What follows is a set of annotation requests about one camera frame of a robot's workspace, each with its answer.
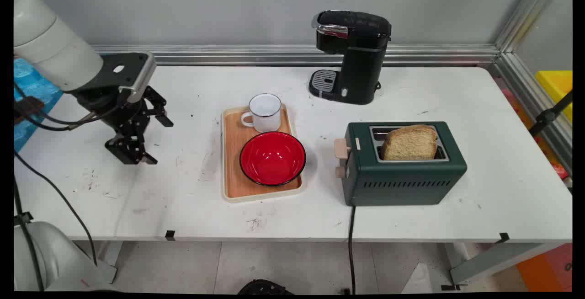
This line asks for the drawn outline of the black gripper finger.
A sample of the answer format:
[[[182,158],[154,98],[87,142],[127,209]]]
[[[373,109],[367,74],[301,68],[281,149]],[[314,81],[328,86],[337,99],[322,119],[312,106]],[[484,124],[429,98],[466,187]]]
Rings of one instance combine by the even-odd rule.
[[[158,161],[145,149],[146,124],[126,124],[105,143],[105,148],[125,165],[145,162],[155,165]]]
[[[146,117],[154,116],[165,128],[172,128],[174,123],[169,119],[165,110],[166,99],[151,86],[146,87],[143,97],[144,101],[148,101],[152,105],[152,109],[146,108],[143,115]]]

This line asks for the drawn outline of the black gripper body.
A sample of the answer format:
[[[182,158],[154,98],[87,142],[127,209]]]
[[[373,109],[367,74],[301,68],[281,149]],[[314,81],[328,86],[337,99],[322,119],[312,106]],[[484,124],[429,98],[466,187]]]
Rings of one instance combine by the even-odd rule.
[[[144,115],[148,109],[144,96],[134,103],[122,101],[129,95],[130,90],[119,90],[111,86],[85,91],[77,90],[74,93],[77,102],[86,110],[102,116],[100,121],[111,128],[115,138],[126,139],[144,138],[149,124],[149,118]]]

